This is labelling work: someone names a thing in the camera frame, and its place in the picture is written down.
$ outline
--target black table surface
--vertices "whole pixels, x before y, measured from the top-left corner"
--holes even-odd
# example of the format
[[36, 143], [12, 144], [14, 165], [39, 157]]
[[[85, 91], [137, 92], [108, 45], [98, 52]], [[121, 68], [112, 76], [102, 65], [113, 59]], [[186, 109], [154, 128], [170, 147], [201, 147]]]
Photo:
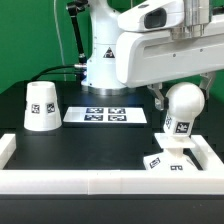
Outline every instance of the black table surface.
[[[76, 82], [56, 82], [62, 118], [69, 106], [141, 107], [147, 124], [63, 122], [57, 130], [33, 132], [23, 127], [26, 84], [18, 82], [0, 94], [0, 137], [15, 133], [17, 143], [5, 169], [144, 170], [143, 157], [161, 151], [153, 134], [163, 132], [166, 112], [154, 108], [146, 87], [123, 96], [99, 96], [83, 92]], [[192, 131], [222, 161], [223, 114], [224, 103], [211, 96]], [[7, 224], [224, 223], [223, 208], [221, 195], [0, 195], [0, 219]]]

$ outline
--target upside-down cup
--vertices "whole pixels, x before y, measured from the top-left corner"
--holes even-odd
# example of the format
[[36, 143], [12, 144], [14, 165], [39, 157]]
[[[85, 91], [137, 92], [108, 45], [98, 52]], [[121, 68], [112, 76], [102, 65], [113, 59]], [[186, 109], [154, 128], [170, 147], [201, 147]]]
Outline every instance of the upside-down cup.
[[57, 94], [53, 82], [28, 83], [24, 127], [31, 131], [50, 131], [61, 126]]

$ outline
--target black qr-like pattern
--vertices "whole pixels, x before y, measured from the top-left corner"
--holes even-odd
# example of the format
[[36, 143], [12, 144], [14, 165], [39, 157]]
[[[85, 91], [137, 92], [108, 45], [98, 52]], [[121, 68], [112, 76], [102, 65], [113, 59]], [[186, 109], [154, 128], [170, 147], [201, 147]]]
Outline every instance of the black qr-like pattern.
[[39, 114], [40, 113], [40, 105], [39, 104], [32, 104], [31, 113]]
[[183, 166], [181, 166], [181, 165], [174, 165], [174, 166], [170, 166], [170, 169], [172, 171], [183, 171]]
[[125, 115], [109, 115], [108, 116], [108, 121], [127, 121], [127, 117]]
[[47, 104], [47, 112], [48, 112], [48, 113], [53, 113], [53, 112], [55, 112], [55, 106], [54, 106], [54, 103], [49, 103], [49, 104]]
[[149, 165], [150, 165], [151, 169], [153, 169], [154, 167], [158, 166], [159, 164], [160, 164], [160, 159], [156, 158]]
[[109, 114], [126, 114], [124, 108], [109, 108]]
[[103, 121], [103, 115], [85, 115], [84, 121]]
[[178, 122], [176, 133], [178, 134], [186, 134], [188, 132], [190, 123], [188, 122]]
[[102, 114], [104, 112], [103, 108], [94, 108], [94, 107], [90, 107], [86, 109], [86, 113], [87, 114]]
[[167, 116], [166, 117], [166, 126], [168, 127], [168, 129], [170, 129], [171, 123], [172, 123], [172, 118]]

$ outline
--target warning label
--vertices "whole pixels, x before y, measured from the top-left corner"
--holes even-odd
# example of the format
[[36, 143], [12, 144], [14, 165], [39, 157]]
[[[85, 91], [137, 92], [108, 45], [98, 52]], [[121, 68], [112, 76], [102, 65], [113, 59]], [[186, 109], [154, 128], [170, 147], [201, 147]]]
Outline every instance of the warning label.
[[104, 54], [103, 57], [104, 57], [104, 58], [115, 58], [115, 57], [114, 57], [114, 53], [113, 53], [113, 51], [111, 50], [110, 47], [108, 48], [107, 52]]

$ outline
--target white sphere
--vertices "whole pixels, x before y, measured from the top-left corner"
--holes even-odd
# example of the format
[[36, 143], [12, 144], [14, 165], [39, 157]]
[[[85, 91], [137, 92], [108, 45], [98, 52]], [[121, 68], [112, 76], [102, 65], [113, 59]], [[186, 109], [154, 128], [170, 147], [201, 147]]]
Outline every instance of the white sphere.
[[194, 119], [204, 108], [204, 95], [200, 88], [192, 83], [176, 84], [166, 96], [169, 98], [169, 115], [182, 121]]

